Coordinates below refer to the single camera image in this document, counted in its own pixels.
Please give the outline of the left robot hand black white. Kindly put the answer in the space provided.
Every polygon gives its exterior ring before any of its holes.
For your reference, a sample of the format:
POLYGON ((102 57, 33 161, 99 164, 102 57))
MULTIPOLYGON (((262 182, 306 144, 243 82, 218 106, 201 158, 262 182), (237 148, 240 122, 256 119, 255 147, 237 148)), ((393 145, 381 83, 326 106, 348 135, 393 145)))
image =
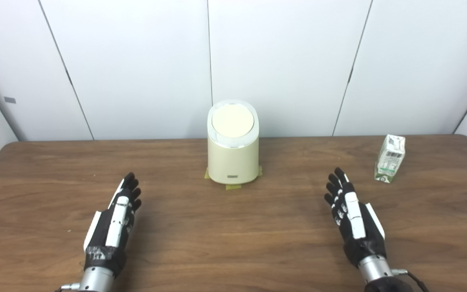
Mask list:
POLYGON ((84 240, 84 270, 105 268, 117 277, 127 261, 126 246, 141 207, 141 189, 133 172, 119 183, 107 209, 93 216, 84 240))

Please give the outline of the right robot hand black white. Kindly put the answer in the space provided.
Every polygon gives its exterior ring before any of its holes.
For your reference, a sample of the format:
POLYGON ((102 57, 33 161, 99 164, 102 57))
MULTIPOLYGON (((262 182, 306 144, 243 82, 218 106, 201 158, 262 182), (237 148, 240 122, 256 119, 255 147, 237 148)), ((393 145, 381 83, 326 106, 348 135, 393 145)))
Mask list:
POLYGON ((354 185, 337 167, 329 174, 328 193, 324 199, 343 239, 343 251, 348 261, 358 267, 369 256, 387 257, 384 230, 370 204, 359 201, 354 185))

